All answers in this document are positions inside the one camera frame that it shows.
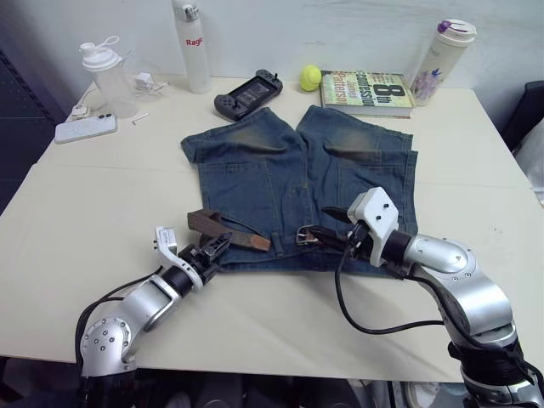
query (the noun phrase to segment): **tennis ball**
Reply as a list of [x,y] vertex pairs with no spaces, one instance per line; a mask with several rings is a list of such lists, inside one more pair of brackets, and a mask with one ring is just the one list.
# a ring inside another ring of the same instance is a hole
[[299,77],[300,88],[304,91],[315,91],[320,87],[321,71],[315,65],[306,65]]

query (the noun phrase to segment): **denim shorts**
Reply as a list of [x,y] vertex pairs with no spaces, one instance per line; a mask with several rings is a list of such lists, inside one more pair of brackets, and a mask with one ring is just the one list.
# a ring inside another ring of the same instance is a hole
[[[263,108],[239,122],[181,142],[196,163],[203,206],[223,224],[265,236],[268,252],[231,247],[220,259],[232,270],[334,270],[338,252],[295,243],[298,228],[317,224],[345,234],[349,224],[322,207],[349,207],[359,193],[382,186],[399,209],[399,228],[415,234],[411,135],[310,106],[297,130]],[[386,275],[363,261],[347,271]]]

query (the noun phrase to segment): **tabletop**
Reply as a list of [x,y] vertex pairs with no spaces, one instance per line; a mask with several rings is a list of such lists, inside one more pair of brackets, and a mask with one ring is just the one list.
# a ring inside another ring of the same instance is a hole
[[[156,268],[154,225],[173,226],[180,247],[196,241],[186,213],[201,207],[198,176],[182,138],[228,124],[213,96],[243,82],[214,78],[194,95],[183,80],[139,101],[136,122],[69,144],[51,144],[0,217],[0,354],[73,361],[81,310],[112,287]],[[269,107],[296,126],[317,93],[285,82]],[[543,367],[544,218],[530,184],[473,91],[441,89],[411,119],[364,118],[414,134],[419,151],[419,230],[467,243],[510,299],[526,359]],[[417,284],[346,276],[355,319],[386,327],[435,319]],[[382,337],[355,331],[337,306],[332,274],[223,274],[182,301],[142,339],[139,365],[405,381],[461,381],[443,327]]]

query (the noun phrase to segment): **shaker bottle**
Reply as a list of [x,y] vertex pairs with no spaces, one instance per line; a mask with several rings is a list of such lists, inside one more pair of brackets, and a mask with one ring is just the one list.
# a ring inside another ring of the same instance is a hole
[[105,47],[118,41],[118,36],[111,36],[99,45],[85,42],[79,51],[83,67],[91,73],[113,113],[118,117],[129,117],[138,111],[138,107],[122,69],[123,59],[113,49]]

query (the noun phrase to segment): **back pocket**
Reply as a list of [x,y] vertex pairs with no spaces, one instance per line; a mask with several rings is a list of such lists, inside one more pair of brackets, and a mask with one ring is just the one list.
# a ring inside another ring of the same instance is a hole
[[[405,166],[372,166],[343,161],[338,163],[338,206],[349,207],[360,193],[383,187],[399,210],[399,228],[405,225]],[[337,224],[338,232],[346,233],[350,225]]]
[[280,231],[280,216],[265,161],[199,165],[202,202],[221,212],[235,230],[267,238]]

